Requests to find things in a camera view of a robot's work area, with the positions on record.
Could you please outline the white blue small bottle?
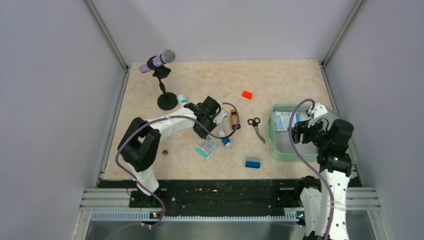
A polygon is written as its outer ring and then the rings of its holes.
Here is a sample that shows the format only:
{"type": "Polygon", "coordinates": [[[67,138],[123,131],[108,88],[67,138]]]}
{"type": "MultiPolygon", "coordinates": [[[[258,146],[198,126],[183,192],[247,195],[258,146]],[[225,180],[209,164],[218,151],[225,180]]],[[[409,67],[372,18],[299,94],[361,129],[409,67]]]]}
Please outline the white blue small bottle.
{"type": "Polygon", "coordinates": [[[223,143],[223,145],[226,148],[229,148],[232,145],[232,143],[231,143],[231,141],[230,141],[227,133],[225,132],[225,130],[224,129],[220,129],[220,130],[217,131],[217,133],[218,133],[218,136],[220,137],[220,140],[223,143]]]}

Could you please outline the clear teal zip bag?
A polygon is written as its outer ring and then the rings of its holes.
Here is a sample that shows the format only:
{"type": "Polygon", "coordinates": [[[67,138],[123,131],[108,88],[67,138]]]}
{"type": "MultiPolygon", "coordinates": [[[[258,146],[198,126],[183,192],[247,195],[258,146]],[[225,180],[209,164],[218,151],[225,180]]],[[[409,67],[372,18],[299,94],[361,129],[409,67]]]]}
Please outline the clear teal zip bag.
{"type": "Polygon", "coordinates": [[[217,147],[218,143],[215,138],[208,135],[206,139],[195,148],[195,151],[204,159],[209,159],[217,147]]]}

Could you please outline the blue cotton ball bag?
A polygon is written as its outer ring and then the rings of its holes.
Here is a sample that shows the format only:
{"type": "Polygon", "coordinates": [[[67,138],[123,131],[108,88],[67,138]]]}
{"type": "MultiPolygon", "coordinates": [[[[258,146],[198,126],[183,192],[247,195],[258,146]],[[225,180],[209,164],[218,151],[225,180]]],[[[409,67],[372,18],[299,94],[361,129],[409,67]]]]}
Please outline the blue cotton ball bag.
{"type": "MultiPolygon", "coordinates": [[[[292,112],[275,111],[273,114],[273,125],[276,132],[287,131],[292,112]]],[[[294,114],[291,126],[294,127],[297,122],[310,120],[311,117],[305,112],[296,112],[294,114]]]]}

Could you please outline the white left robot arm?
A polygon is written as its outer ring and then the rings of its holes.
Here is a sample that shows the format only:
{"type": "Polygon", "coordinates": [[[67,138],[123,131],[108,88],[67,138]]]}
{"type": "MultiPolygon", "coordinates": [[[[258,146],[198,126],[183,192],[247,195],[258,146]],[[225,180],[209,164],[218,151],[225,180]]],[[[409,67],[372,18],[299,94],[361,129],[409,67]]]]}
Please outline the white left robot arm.
{"type": "Polygon", "coordinates": [[[228,115],[223,104],[208,96],[200,103],[185,102],[178,110],[162,117],[132,120],[118,145],[117,155],[128,164],[128,172],[147,206],[156,206],[161,198],[152,167],[160,141],[185,129],[193,129],[205,140],[228,115]]]}

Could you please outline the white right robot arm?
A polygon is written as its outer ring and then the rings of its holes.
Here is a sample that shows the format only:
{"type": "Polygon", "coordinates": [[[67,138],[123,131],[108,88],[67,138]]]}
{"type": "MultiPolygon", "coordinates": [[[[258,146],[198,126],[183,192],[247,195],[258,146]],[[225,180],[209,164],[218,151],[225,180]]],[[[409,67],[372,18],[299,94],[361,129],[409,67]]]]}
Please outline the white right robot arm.
{"type": "Polygon", "coordinates": [[[297,122],[291,138],[297,143],[313,143],[318,150],[318,178],[304,177],[300,188],[293,192],[293,200],[303,206],[305,240],[347,240],[347,189],[352,173],[352,160],[347,153],[354,126],[336,119],[329,129],[321,118],[313,126],[309,121],[297,122]]]}

